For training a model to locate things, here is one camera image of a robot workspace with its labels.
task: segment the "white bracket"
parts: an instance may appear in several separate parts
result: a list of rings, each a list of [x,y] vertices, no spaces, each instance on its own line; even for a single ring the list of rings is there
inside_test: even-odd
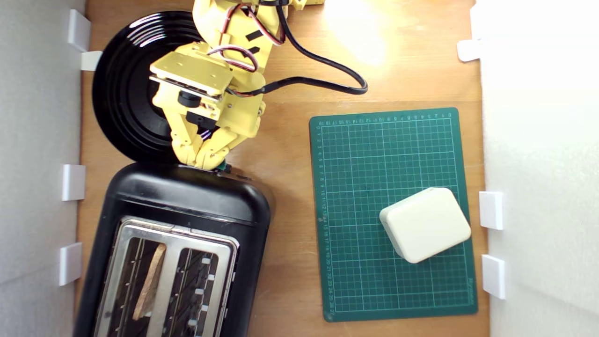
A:
[[[95,71],[102,52],[88,52],[92,23],[77,10],[69,12],[68,42],[81,52],[81,70]]]
[[[482,52],[482,38],[485,31],[484,1],[477,2],[470,9],[470,29],[472,39],[462,40],[457,44],[458,58],[462,62],[480,59]]]
[[[479,192],[480,225],[503,230],[503,193]]]
[[[81,53],[81,70],[96,71],[100,57],[102,57],[100,51]]]
[[[85,198],[85,166],[63,165],[62,201],[82,200]]]
[[[506,263],[496,257],[484,254],[483,262],[483,289],[497,297],[506,299]]]
[[[83,245],[81,242],[60,249],[60,271],[58,285],[67,285],[81,277]]]
[[[71,10],[69,13],[69,35],[68,42],[81,52],[86,52],[89,48],[89,35],[92,30],[92,23],[87,20],[77,10]]]

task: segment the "yellow robotic arm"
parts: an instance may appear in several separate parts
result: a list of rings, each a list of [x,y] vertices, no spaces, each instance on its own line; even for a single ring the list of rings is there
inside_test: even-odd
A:
[[[204,41],[181,46],[150,66],[150,79],[160,84],[153,104],[164,111],[181,163],[213,170],[231,149],[256,136],[266,109],[262,74],[273,46],[286,38],[281,11],[286,16],[287,7],[283,6],[302,10],[305,5],[322,3],[195,1],[193,21]],[[303,83],[304,78],[287,80],[284,85]],[[328,82],[314,81],[312,85],[328,86]],[[357,94],[367,89],[364,81],[361,84],[362,92]]]

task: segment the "wooden table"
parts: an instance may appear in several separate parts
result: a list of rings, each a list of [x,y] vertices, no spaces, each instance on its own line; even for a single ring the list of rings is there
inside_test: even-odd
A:
[[[468,10],[473,4],[474,0],[327,0],[325,6],[291,14],[291,28],[300,43],[357,70],[368,80],[370,91],[354,97],[295,85],[268,94],[257,138],[243,143],[228,158],[234,166],[269,184],[278,201],[249,336],[488,336],[488,296],[480,282],[480,255],[487,251],[478,212],[478,192],[484,184],[480,73],[477,62],[459,62],[455,48],[457,41],[470,37]],[[118,30],[141,16],[191,8],[192,0],[88,0],[91,50],[102,50]],[[352,84],[344,74],[301,56],[290,44],[275,49],[267,82],[294,75]],[[77,234],[83,242],[84,269],[108,182],[130,163],[96,123],[90,94],[92,76],[83,74],[81,161],[88,176]],[[308,120],[316,115],[446,106],[455,106],[461,113],[479,313],[326,323],[322,318]]]

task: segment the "black cable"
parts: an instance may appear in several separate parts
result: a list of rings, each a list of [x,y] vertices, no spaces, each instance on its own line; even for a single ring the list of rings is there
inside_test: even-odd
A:
[[[287,19],[285,18],[285,12],[283,11],[283,7],[281,5],[277,6],[277,14],[279,15],[279,20],[281,22],[281,27],[283,28],[283,32],[285,33],[285,35],[289,39],[289,41],[291,41],[291,44],[300,53],[304,54],[305,56],[307,56],[315,61],[318,61],[320,63],[329,65],[330,67],[333,67],[335,69],[343,71],[344,73],[348,74],[353,79],[355,79],[361,85],[361,88],[354,88],[351,86],[340,85],[340,84],[329,82],[329,81],[313,79],[311,77],[295,76],[295,77],[288,77],[286,79],[282,79],[282,80],[278,80],[276,82],[269,83],[269,84],[263,86],[262,88],[256,89],[254,91],[240,92],[239,94],[251,95],[251,96],[255,96],[255,95],[259,95],[259,94],[267,94],[269,92],[280,89],[284,86],[293,85],[293,84],[305,84],[305,85],[317,86],[320,88],[340,91],[340,92],[344,92],[346,94],[351,94],[351,95],[362,95],[362,94],[365,94],[366,91],[368,91],[368,83],[366,83],[366,80],[364,80],[364,78],[362,78],[362,76],[360,76],[353,69],[351,69],[343,64],[337,63],[333,60],[316,55],[316,54],[306,50],[305,48],[303,48],[297,42],[297,40],[295,39],[293,34],[291,34],[291,30],[289,29]]]

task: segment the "green cutting mat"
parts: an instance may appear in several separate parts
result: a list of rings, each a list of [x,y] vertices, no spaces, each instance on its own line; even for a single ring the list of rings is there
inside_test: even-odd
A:
[[[475,313],[471,239],[410,264],[379,221],[431,186],[451,189],[469,219],[458,111],[320,116],[310,138],[325,319]]]

